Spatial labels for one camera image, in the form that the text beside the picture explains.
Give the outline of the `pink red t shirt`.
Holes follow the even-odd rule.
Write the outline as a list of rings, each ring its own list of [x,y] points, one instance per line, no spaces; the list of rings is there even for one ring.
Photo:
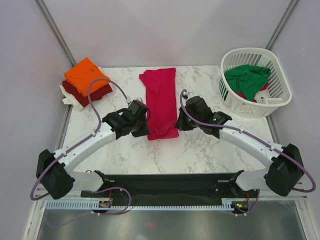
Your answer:
[[[147,139],[177,138],[176,68],[148,69],[139,75],[139,79],[145,86],[146,105],[150,110]]]

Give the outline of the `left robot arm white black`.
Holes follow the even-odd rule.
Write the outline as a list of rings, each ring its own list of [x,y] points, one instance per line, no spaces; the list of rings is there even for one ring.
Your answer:
[[[100,171],[75,172],[75,168],[100,148],[131,134],[133,137],[147,136],[151,113],[139,100],[128,107],[110,112],[99,118],[96,129],[65,148],[50,152],[43,150],[38,156],[36,184],[41,184],[45,196],[58,200],[72,191],[88,191],[99,197],[106,196],[110,185]]]

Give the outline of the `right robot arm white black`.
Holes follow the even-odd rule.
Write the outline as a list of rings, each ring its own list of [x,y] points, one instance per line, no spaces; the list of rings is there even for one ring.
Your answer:
[[[260,139],[226,113],[213,112],[200,96],[193,96],[180,104],[175,128],[180,131],[199,128],[207,135],[237,146],[264,166],[253,171],[239,170],[231,178],[229,191],[235,197],[253,189],[269,189],[286,197],[304,175],[298,147],[291,143],[283,146]]]

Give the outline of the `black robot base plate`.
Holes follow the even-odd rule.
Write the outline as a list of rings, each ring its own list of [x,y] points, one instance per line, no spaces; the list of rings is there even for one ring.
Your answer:
[[[200,205],[223,199],[253,199],[258,192],[236,186],[235,173],[106,175],[99,193],[82,191],[83,198],[111,197],[116,204]]]

